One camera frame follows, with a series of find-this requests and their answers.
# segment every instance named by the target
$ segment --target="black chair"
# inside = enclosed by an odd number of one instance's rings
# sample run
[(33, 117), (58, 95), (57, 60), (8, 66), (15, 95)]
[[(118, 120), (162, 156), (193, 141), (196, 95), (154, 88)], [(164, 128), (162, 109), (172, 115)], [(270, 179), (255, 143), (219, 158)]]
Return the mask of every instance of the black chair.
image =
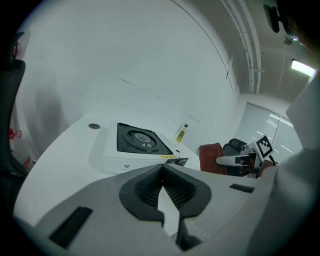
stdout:
[[(236, 156), (240, 154), (242, 146), (246, 144), (239, 139), (233, 138), (223, 146), (222, 150), (225, 156)], [(240, 176), (240, 169), (239, 167), (227, 167), (227, 174), (230, 176)]]
[(9, 141), (12, 110), (26, 69), (24, 61), (15, 59), (13, 49), (18, 46), (18, 39), (23, 34), (15, 34), (9, 51), (0, 64), (0, 194), (10, 212), (14, 210), (19, 190), (28, 174), (12, 156)]

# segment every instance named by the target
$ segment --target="white wall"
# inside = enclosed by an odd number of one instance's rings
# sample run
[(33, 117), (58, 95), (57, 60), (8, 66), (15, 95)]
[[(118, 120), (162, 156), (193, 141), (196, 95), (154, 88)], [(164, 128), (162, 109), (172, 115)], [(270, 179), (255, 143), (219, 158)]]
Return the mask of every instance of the white wall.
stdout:
[(139, 112), (172, 131), (186, 123), (193, 151), (234, 134), (235, 78), (226, 80), (213, 34), (172, 1), (47, 2), (23, 29), (31, 36), (16, 108), (35, 159), (96, 112)]

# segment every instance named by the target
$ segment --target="yellow bottle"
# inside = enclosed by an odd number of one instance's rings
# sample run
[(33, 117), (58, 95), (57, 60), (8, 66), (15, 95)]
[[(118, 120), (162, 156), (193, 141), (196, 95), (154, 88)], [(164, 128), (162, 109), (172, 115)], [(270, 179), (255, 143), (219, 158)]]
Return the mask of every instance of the yellow bottle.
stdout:
[(183, 139), (184, 136), (186, 135), (187, 127), (188, 127), (188, 125), (185, 124), (184, 127), (181, 129), (181, 131), (179, 132), (178, 137), (176, 138), (176, 141), (177, 141), (177, 142), (181, 142), (181, 141), (182, 141), (182, 139)]

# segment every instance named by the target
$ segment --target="ceiling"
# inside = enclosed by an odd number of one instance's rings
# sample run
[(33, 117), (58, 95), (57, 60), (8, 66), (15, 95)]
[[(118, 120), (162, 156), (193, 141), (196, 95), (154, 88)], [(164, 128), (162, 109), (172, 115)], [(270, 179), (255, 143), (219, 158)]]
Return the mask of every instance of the ceiling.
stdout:
[(293, 102), (307, 84), (309, 77), (291, 69), (292, 59), (300, 60), (316, 68), (315, 57), (299, 42), (285, 45), (283, 42), (286, 32), (282, 24), (280, 24), (279, 33), (271, 30), (264, 11), (264, 4), (275, 6), (274, 0), (246, 0), (246, 2), (257, 30), (261, 50), (261, 67), (265, 70), (265, 73), (261, 75), (260, 93)]
[[(209, 21), (223, 42), (228, 58), (233, 58), (232, 68), (240, 92), (249, 93), (249, 71), (246, 52), (235, 24), (221, 3), (221, 1), (226, 0), (187, 1)], [(242, 12), (238, 0), (231, 1), (237, 6), (239, 12)], [(300, 60), (311, 67), (317, 68), (315, 58), (299, 42), (293, 42), (291, 45), (284, 44), (286, 32), (282, 24), (279, 24), (279, 33), (274, 33), (269, 27), (264, 4), (276, 6), (275, 0), (245, 0), (245, 2), (253, 18), (260, 44), (261, 68), (264, 73), (261, 74), (259, 93), (291, 103), (306, 86), (309, 79), (307, 75), (291, 69), (292, 59)]]
[(187, 0), (210, 23), (223, 43), (229, 62), (232, 59), (232, 71), (239, 88), (249, 92), (249, 72), (246, 52), (241, 37), (226, 8), (219, 0)]

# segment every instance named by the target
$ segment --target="robotic arm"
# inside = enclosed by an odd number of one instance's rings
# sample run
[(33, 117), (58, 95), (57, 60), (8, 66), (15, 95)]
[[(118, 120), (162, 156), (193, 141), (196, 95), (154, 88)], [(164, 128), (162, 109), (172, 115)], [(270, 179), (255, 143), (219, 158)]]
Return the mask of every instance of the robotic arm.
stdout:
[(215, 163), (220, 166), (239, 167), (240, 174), (244, 174), (244, 169), (249, 169), (248, 178), (258, 178), (265, 160), (270, 157), (276, 165), (271, 154), (274, 152), (267, 135), (262, 135), (257, 141), (249, 145), (243, 145), (239, 155), (219, 156)]

